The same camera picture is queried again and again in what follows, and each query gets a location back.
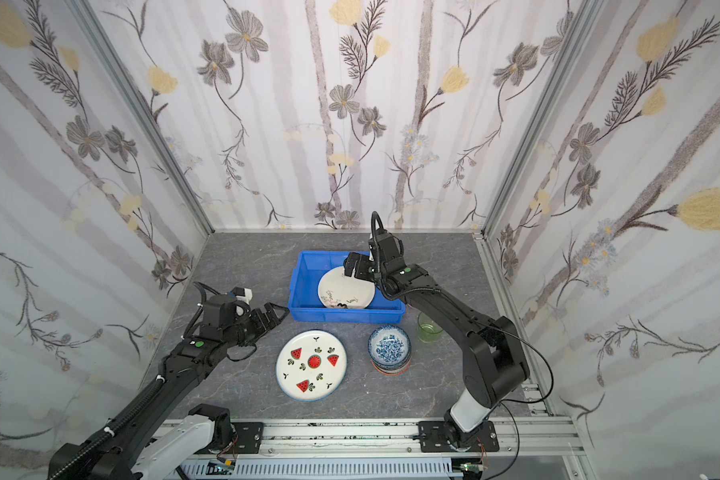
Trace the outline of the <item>white plate with pink pattern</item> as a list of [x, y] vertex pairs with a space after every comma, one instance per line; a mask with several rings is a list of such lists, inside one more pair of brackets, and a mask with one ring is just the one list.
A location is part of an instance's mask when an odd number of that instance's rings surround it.
[[320, 302], [331, 309], [365, 309], [373, 301], [375, 292], [371, 282], [346, 276], [343, 267], [326, 272], [317, 287]]

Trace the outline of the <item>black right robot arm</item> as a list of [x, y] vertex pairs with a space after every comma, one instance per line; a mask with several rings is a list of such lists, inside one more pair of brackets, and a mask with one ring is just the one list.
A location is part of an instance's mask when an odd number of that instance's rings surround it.
[[529, 378], [530, 369], [514, 323], [492, 319], [442, 288], [417, 264], [404, 259], [404, 245], [383, 227], [371, 228], [369, 253], [351, 253], [344, 273], [371, 282], [390, 301], [412, 306], [459, 346], [465, 390], [444, 416], [449, 443], [475, 438], [491, 411]]

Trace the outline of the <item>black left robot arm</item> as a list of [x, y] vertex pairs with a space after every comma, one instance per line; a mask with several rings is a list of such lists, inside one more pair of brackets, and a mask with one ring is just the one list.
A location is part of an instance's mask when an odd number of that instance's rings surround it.
[[205, 297], [155, 379], [85, 442], [62, 446], [50, 461], [48, 477], [140, 479], [132, 471], [137, 455], [178, 402], [228, 357], [229, 349], [253, 346], [288, 314], [288, 308], [270, 302], [252, 309], [232, 293]]

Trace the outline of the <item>white watermelon pattern plate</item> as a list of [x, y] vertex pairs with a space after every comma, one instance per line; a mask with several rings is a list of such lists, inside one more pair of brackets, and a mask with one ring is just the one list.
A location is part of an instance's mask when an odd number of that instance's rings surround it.
[[309, 330], [293, 337], [280, 351], [275, 364], [276, 380], [288, 397], [318, 401], [339, 388], [347, 365], [346, 349], [336, 336]]

